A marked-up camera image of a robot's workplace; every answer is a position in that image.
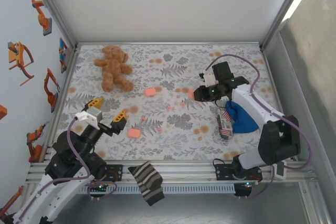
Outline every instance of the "teddy bear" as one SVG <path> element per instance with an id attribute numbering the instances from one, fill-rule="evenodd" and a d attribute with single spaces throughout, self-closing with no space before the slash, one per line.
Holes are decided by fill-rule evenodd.
<path id="1" fill-rule="evenodd" d="M 102 67 L 101 73 L 103 82 L 101 87 L 105 92 L 112 91 L 114 84 L 117 84 L 123 91 L 130 92 L 134 88 L 131 81 L 124 79 L 122 74 L 130 74 L 133 70 L 130 65 L 126 65 L 128 54 L 118 46 L 107 46 L 101 50 L 105 59 L 96 59 L 94 65 Z"/>

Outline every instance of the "purple cable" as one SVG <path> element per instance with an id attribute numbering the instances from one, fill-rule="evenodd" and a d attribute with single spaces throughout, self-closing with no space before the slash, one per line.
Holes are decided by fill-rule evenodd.
<path id="1" fill-rule="evenodd" d="M 260 102 L 256 97 L 255 95 L 253 94 L 253 88 L 255 86 L 255 84 L 257 83 L 257 81 L 259 80 L 260 78 L 260 72 L 259 70 L 257 69 L 256 66 L 254 66 L 250 61 L 244 59 L 243 57 L 241 56 L 238 56 L 238 55 L 232 55 L 232 54 L 225 54 L 225 55 L 221 55 L 221 56 L 218 56 L 214 61 L 212 61 L 209 66 L 205 69 L 205 71 L 207 71 L 209 69 L 209 67 L 212 66 L 213 63 L 215 63 L 218 59 L 220 59 L 221 57 L 226 57 L 226 56 L 231 56 L 231 57 L 234 57 L 234 58 L 238 58 L 246 63 L 248 63 L 249 65 L 251 65 L 257 72 L 257 78 L 254 80 L 254 82 L 252 83 L 251 85 L 251 88 L 250 88 L 250 93 L 251 93 L 251 97 L 262 107 L 264 108 L 267 112 L 271 113 L 272 115 L 274 115 L 275 117 L 279 118 L 280 120 L 282 120 L 283 122 L 289 124 L 290 126 L 292 126 L 295 130 L 297 130 L 302 136 L 303 138 L 306 140 L 307 142 L 307 145 L 308 145 L 308 149 L 309 149 L 309 157 L 308 157 L 308 160 L 307 162 L 300 166 L 300 167 L 290 167 L 290 166 L 287 166 L 287 165 L 283 165 L 284 168 L 287 168 L 289 170 L 301 170 L 301 169 L 304 169 L 306 168 L 308 165 L 310 165 L 311 161 L 312 161 L 312 158 L 313 158 L 313 152 L 312 152 L 312 145 L 311 145 L 311 142 L 308 138 L 308 136 L 305 134 L 305 132 L 303 130 L 301 130 L 299 127 L 297 127 L 294 123 L 292 123 L 291 121 L 287 120 L 286 118 L 283 118 L 282 116 L 279 116 L 278 114 L 276 113 L 272 113 L 271 110 L 269 110 L 265 105 L 263 105 L 262 102 Z"/>
<path id="2" fill-rule="evenodd" d="M 271 169 L 271 181 L 269 182 L 269 184 L 267 184 L 264 189 L 260 192 L 258 192 L 256 195 L 252 195 L 252 196 L 248 196 L 247 199 L 254 199 L 254 198 L 258 198 L 261 194 L 263 194 L 264 192 L 266 192 L 269 188 L 270 188 L 270 185 L 273 183 L 273 180 L 274 180 L 274 176 L 275 176 L 275 171 L 274 171 L 274 166 L 272 166 L 272 169 Z"/>
<path id="3" fill-rule="evenodd" d="M 101 196 L 101 197 L 99 197 L 99 198 L 92 198 L 92 195 L 90 194 L 90 189 L 91 189 L 92 187 L 99 186 L 99 185 L 101 185 L 102 183 L 101 183 L 101 182 L 94 182 L 94 183 L 91 183 L 91 184 L 87 184 L 87 187 L 88 187 L 87 193 L 88 193 L 88 196 L 89 196 L 89 198 L 90 198 L 91 200 L 93 200 L 93 199 L 97 199 L 97 200 L 105 199 L 105 198 L 111 196 L 111 195 L 117 190 L 117 187 L 118 187 L 118 186 L 117 186 L 116 183 L 114 183 L 114 182 L 112 182 L 112 181 L 103 181 L 103 183 L 104 183 L 104 184 L 113 184 L 113 185 L 114 185 L 114 189 L 113 189 L 110 193 L 105 194 L 104 196 Z"/>
<path id="4" fill-rule="evenodd" d="M 84 176 L 84 177 L 78 177 L 78 178 L 56 178 L 52 181 L 49 181 L 45 186 L 43 186 L 38 192 L 37 195 L 40 195 L 48 186 L 50 186 L 53 183 L 56 182 L 64 182 L 64 181 L 71 181 L 71 180 L 81 180 L 81 179 L 87 179 L 88 177 L 90 177 L 91 173 L 90 173 L 90 169 L 88 168 L 87 164 L 84 162 L 84 160 L 81 158 L 81 156 L 78 154 L 78 152 L 76 151 L 75 147 L 73 146 L 71 139 L 70 139 L 70 131 L 71 131 L 71 127 L 72 125 L 75 123 L 75 121 L 77 121 L 77 118 L 74 118 L 71 123 L 69 124 L 68 127 L 68 131 L 67 131 L 67 140 L 68 140 L 68 144 L 71 148 L 71 150 L 73 151 L 74 155 L 76 156 L 76 158 L 78 159 L 78 161 L 80 162 L 80 164 L 85 168 L 86 172 L 88 175 Z M 22 217 L 25 215 L 25 213 L 28 211 L 28 209 L 32 206 L 32 204 L 34 203 L 34 201 L 37 199 L 37 197 L 35 196 L 27 205 L 27 207 L 25 208 L 25 210 L 23 210 L 22 214 L 19 216 L 18 221 L 15 224 L 19 224 L 19 221 L 22 219 Z"/>

